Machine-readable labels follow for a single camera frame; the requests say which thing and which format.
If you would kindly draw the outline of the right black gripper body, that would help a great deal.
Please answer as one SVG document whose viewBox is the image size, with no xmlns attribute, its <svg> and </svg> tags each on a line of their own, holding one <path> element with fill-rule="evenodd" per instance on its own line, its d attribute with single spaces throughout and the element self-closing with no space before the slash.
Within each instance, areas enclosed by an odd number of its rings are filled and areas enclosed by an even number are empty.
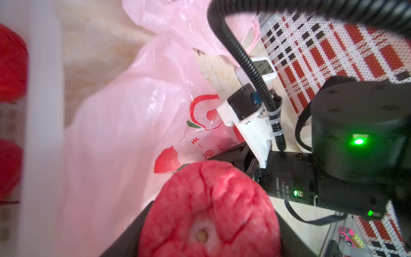
<svg viewBox="0 0 411 257">
<path fill-rule="evenodd" d="M 319 218 L 320 222 L 338 222 L 350 214 L 366 221 L 380 220 L 386 213 L 386 186 L 334 178 L 320 169 L 312 154 L 271 151 L 262 165 L 244 142 L 212 159 L 231 163 L 260 184 L 268 196 L 284 200 L 286 209 L 300 222 L 303 218 L 291 202 L 336 211 Z"/>
</svg>

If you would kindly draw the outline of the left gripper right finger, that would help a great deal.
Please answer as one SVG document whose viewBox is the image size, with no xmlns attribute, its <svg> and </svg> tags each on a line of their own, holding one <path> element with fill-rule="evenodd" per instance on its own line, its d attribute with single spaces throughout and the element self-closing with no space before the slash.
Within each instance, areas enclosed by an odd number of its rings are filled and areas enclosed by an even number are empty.
<svg viewBox="0 0 411 257">
<path fill-rule="evenodd" d="M 280 225 L 281 257 L 317 257 L 315 254 L 276 212 Z"/>
</svg>

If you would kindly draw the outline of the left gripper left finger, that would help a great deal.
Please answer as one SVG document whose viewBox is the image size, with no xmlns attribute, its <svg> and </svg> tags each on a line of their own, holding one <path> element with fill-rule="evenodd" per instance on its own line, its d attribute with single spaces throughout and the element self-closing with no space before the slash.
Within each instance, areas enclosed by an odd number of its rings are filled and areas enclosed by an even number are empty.
<svg viewBox="0 0 411 257">
<path fill-rule="evenodd" d="M 147 205 L 120 237 L 101 254 L 101 257 L 138 257 L 141 231 L 153 203 L 154 201 L 151 201 Z"/>
</svg>

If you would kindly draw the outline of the white plastic basket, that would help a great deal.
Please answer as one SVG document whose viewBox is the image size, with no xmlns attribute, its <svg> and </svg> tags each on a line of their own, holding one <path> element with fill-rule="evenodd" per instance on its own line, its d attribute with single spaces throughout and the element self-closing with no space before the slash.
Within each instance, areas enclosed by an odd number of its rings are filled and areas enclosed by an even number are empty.
<svg viewBox="0 0 411 257">
<path fill-rule="evenodd" d="M 22 180 L 1 207 L 1 256 L 52 257 L 62 199 L 64 75 L 58 1 L 2 1 L 1 23 L 29 53 L 28 92 L 1 104 L 1 137 L 24 150 Z"/>
</svg>

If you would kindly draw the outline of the pink plastic bag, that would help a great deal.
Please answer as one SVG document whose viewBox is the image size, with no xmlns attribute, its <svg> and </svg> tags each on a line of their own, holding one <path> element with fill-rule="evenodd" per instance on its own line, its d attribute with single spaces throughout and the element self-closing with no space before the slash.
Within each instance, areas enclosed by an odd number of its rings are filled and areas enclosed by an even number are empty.
<svg viewBox="0 0 411 257">
<path fill-rule="evenodd" d="M 65 130 L 55 256 L 100 256 L 174 171 L 238 145 L 220 103 L 184 39 L 167 33 L 145 44 Z"/>
<path fill-rule="evenodd" d="M 191 48 L 224 56 L 237 65 L 208 24 L 209 4 L 210 1 L 122 1 L 123 9 L 136 25 L 156 34 L 176 34 Z"/>
</svg>

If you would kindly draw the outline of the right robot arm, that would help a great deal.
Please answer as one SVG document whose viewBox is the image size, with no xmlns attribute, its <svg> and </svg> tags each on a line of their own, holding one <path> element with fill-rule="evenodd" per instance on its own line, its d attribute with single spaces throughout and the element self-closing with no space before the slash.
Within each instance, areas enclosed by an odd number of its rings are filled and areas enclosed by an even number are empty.
<svg viewBox="0 0 411 257">
<path fill-rule="evenodd" d="M 208 24 L 248 77 L 229 97 L 220 115 L 240 126 L 247 118 L 267 117 L 241 143 L 214 157 L 233 164 L 275 198 L 334 210 L 313 220 L 315 226 L 353 214 L 380 220 L 393 203 L 405 248 L 411 247 L 411 86 L 356 81 L 333 76 L 301 113 L 295 138 L 311 121 L 312 145 L 305 153 L 286 151 L 281 128 L 281 97 L 270 91 L 261 73 L 235 38 L 226 17 L 242 12 L 312 13 L 411 36 L 410 1 L 212 1 Z"/>
</svg>

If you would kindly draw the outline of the pink toy car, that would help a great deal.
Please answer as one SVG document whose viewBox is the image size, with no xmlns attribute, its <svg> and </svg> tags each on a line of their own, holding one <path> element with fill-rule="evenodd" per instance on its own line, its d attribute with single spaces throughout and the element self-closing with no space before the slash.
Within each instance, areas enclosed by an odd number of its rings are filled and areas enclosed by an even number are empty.
<svg viewBox="0 0 411 257">
<path fill-rule="evenodd" d="M 345 240 L 345 243 L 349 247 L 362 249 L 365 247 L 361 238 L 352 229 L 347 227 L 339 227 L 339 235 Z"/>
</svg>

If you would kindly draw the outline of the white digital clock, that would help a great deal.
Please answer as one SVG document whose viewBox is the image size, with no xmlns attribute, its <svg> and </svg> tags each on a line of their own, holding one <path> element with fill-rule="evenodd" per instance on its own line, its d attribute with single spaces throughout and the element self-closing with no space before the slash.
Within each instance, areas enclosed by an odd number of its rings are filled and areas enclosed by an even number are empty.
<svg viewBox="0 0 411 257">
<path fill-rule="evenodd" d="M 257 71 L 262 76 L 264 82 L 270 82 L 277 77 L 277 72 L 275 71 L 271 60 L 269 60 L 267 57 L 255 57 L 251 58 L 251 60 Z M 236 68 L 235 73 L 242 86 L 251 84 L 253 88 L 255 88 L 254 84 L 251 82 L 251 80 L 248 78 L 245 71 L 241 67 Z"/>
</svg>

